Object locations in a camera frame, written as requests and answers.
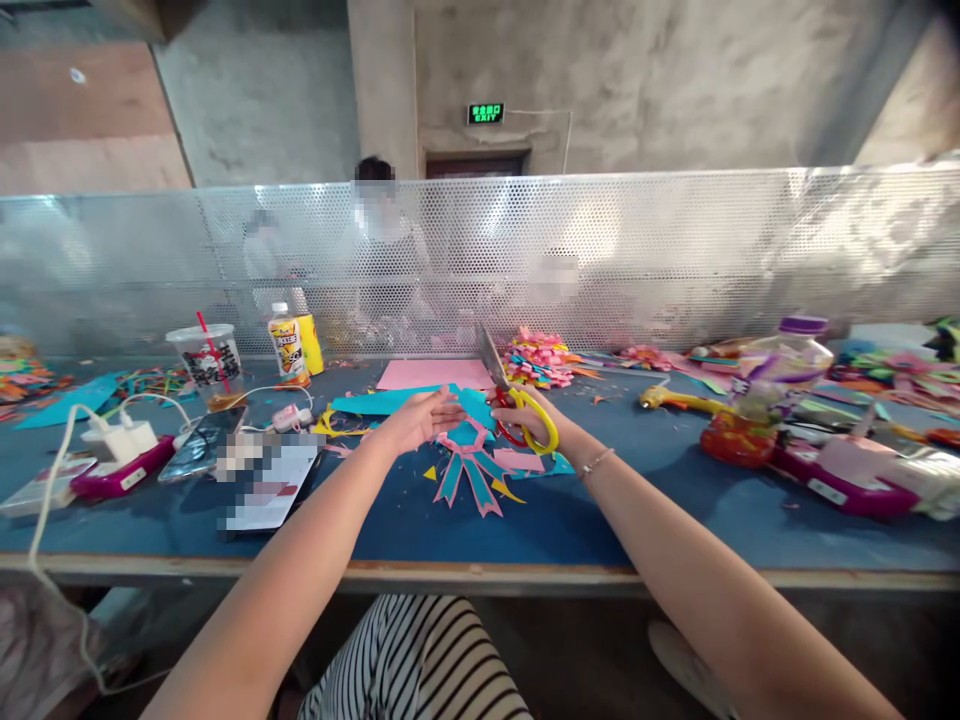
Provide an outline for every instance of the striped pants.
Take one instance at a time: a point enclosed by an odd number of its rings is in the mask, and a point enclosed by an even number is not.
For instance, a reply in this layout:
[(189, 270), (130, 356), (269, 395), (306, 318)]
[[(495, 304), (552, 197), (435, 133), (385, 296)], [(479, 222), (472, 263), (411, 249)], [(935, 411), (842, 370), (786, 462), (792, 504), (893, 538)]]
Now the striped pants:
[(465, 598), (381, 595), (304, 698), (298, 720), (530, 717)]

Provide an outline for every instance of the floor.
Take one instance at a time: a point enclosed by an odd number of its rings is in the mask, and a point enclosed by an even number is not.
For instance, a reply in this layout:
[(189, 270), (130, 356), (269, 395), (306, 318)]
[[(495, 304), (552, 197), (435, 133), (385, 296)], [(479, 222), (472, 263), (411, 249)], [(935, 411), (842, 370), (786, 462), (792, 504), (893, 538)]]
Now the floor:
[[(163, 644), (146, 653), (145, 666), (131, 680), (171, 666), (220, 597), (221, 591), (207, 589), (155, 598), (152, 604), (163, 610), (141, 628), (137, 642)], [(791, 600), (907, 717), (960, 717), (960, 699), (951, 690), (960, 669), (955, 604), (943, 598)], [(368, 596), (334, 597), (304, 644), (314, 679), (371, 602)], [(647, 624), (662, 617), (651, 600), (475, 598), (474, 604), (534, 717), (711, 717), (650, 651)], [(158, 683), (101, 699), (83, 717), (136, 717)]]

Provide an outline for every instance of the red straw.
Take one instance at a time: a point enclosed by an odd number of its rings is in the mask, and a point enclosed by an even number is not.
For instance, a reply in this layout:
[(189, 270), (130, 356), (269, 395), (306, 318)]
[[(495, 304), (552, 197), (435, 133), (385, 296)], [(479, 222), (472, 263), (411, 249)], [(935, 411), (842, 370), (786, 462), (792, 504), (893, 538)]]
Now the red straw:
[(210, 338), (210, 331), (207, 330), (207, 321), (203, 319), (203, 313), (197, 310), (197, 320), (200, 321), (200, 327), (203, 328), (203, 332), (207, 335), (207, 345), (210, 346), (210, 352), (213, 353), (213, 359), (217, 361), (217, 370), (220, 371), (220, 377), (223, 378), (223, 389), (230, 394), (230, 382), (227, 380), (227, 376), (223, 374), (223, 366), (220, 364), (220, 353), (217, 352), (217, 349), (213, 346), (213, 340)]

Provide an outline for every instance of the plastic cup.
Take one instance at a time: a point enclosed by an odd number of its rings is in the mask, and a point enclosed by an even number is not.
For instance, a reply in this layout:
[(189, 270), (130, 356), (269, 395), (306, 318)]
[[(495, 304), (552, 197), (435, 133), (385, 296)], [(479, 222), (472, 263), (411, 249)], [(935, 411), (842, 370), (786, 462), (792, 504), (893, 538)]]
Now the plastic cup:
[(199, 325), (173, 330), (167, 342), (177, 349), (210, 412), (246, 404), (246, 398), (237, 402), (245, 390), (233, 325), (207, 325), (207, 332)]

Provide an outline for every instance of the glue gun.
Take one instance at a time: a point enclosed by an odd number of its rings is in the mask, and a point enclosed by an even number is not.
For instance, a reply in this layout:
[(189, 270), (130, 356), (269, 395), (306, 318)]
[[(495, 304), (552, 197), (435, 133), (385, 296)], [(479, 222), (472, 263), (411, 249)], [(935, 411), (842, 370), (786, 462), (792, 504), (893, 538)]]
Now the glue gun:
[(681, 410), (700, 410), (710, 415), (716, 415), (721, 410), (727, 409), (727, 406), (719, 400), (682, 395), (667, 390), (663, 385), (654, 385), (644, 390), (640, 396), (640, 405), (648, 410), (656, 410), (661, 405), (673, 405)]

